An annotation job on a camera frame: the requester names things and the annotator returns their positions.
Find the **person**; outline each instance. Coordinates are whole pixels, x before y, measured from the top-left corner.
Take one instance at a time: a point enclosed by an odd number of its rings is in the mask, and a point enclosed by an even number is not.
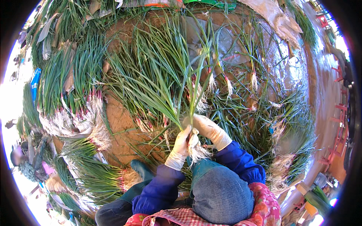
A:
[[[13,125],[16,125],[16,123],[13,123],[15,119],[12,119],[10,121],[8,121],[7,123],[5,123],[5,127],[10,129],[11,127],[13,127]]]
[[[14,80],[16,80],[16,72],[13,72],[10,76],[10,81],[12,82]]]
[[[26,45],[26,32],[23,31],[18,37],[18,43],[21,44],[20,48],[22,49]]]
[[[265,170],[228,134],[205,116],[194,115],[193,127],[209,138],[218,152],[215,162],[198,161],[190,168],[190,197],[175,201],[177,186],[184,180],[185,161],[190,165],[188,125],[176,138],[174,148],[156,175],[132,160],[131,167],[143,181],[96,213],[98,226],[105,225],[281,225],[280,206],[265,185]]]
[[[15,65],[20,64],[20,55],[17,55],[17,57],[14,58]]]
[[[42,165],[46,140],[47,138],[43,137],[38,147],[40,151],[36,154],[32,145],[32,136],[29,135],[28,141],[23,141],[21,146],[10,153],[10,160],[14,167],[18,166],[21,173],[30,181],[42,183],[49,178]]]

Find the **red stool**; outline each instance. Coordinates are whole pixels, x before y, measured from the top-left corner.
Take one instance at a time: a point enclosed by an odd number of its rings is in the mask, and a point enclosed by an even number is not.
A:
[[[293,211],[299,213],[301,210],[303,210],[305,205],[306,205],[306,202],[304,202],[304,196],[302,196],[299,203],[297,203],[297,204],[294,203],[293,204],[293,206],[295,206]]]
[[[327,19],[326,19],[326,17],[325,17],[324,15],[321,15],[321,16],[318,16],[318,15],[317,15],[317,19],[319,19],[322,27],[326,27],[326,26],[329,25],[329,24],[328,24],[328,21],[327,21]]]
[[[320,160],[318,160],[319,163],[327,165],[327,167],[325,168],[324,172],[327,172],[327,169],[329,167],[329,165],[333,162],[334,157],[337,155],[339,157],[341,157],[343,155],[343,152],[346,149],[346,141],[348,138],[348,123],[345,123],[345,116],[346,116],[346,112],[347,112],[347,107],[343,104],[339,104],[335,106],[336,108],[340,109],[340,117],[335,118],[335,117],[330,117],[329,119],[331,121],[337,122],[339,123],[339,126],[337,128],[337,133],[336,133],[336,137],[334,139],[334,143],[333,143],[333,148],[328,148],[328,151],[330,151],[330,154],[328,156],[328,158],[324,158],[323,156],[321,157]],[[343,144],[343,148],[341,152],[337,151],[337,147],[338,144]]]
[[[335,80],[335,82],[342,81],[342,80],[343,80],[343,77],[342,77],[341,66],[338,65],[338,69],[337,69],[337,68],[334,68],[334,67],[332,67],[332,69],[336,71],[337,79]]]

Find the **denim jeans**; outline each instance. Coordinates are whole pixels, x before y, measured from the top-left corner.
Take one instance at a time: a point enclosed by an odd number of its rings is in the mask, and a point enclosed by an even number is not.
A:
[[[254,197],[247,182],[229,168],[211,160],[201,160],[195,165],[197,167],[208,170],[193,171],[194,174],[202,173],[201,177],[193,175],[193,178],[199,178],[193,184],[193,200],[188,198],[175,204],[192,206],[197,215],[214,224],[234,225],[250,217]],[[132,204],[117,199],[98,210],[96,222],[98,226],[124,225],[131,216]]]
[[[132,215],[132,204],[116,199],[97,211],[96,223],[98,226],[123,226]]]
[[[248,183],[225,166],[205,173],[193,185],[192,194],[193,211],[209,223],[234,225],[248,219],[254,209]]]

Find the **brown soil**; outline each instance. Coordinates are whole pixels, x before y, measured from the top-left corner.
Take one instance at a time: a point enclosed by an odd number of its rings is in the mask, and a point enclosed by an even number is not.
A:
[[[55,150],[57,151],[58,154],[60,154],[64,145],[64,141],[61,141],[56,136],[53,136],[53,143],[55,146]]]
[[[112,140],[112,149],[103,152],[103,154],[111,165],[120,166],[114,157],[122,164],[128,164],[132,159],[139,158],[129,144],[138,144],[141,141],[149,140],[149,137],[137,129],[123,132],[126,129],[135,128],[137,125],[134,125],[128,110],[123,108],[117,100],[110,95],[107,95],[107,98],[107,117],[114,133],[114,139]],[[148,150],[151,149],[149,145],[138,145],[137,148],[144,154],[148,154]]]

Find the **tarp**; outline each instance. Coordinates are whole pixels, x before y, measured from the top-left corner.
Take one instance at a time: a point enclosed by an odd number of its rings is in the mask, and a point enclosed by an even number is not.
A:
[[[296,39],[303,33],[296,21],[285,15],[273,0],[238,0],[259,13],[283,40],[290,42],[295,49],[300,49]]]
[[[35,99],[37,98],[37,90],[38,90],[38,82],[40,80],[42,70],[40,68],[37,68],[34,72],[34,77],[30,82],[31,85],[31,97],[33,98],[33,104],[35,102]]]

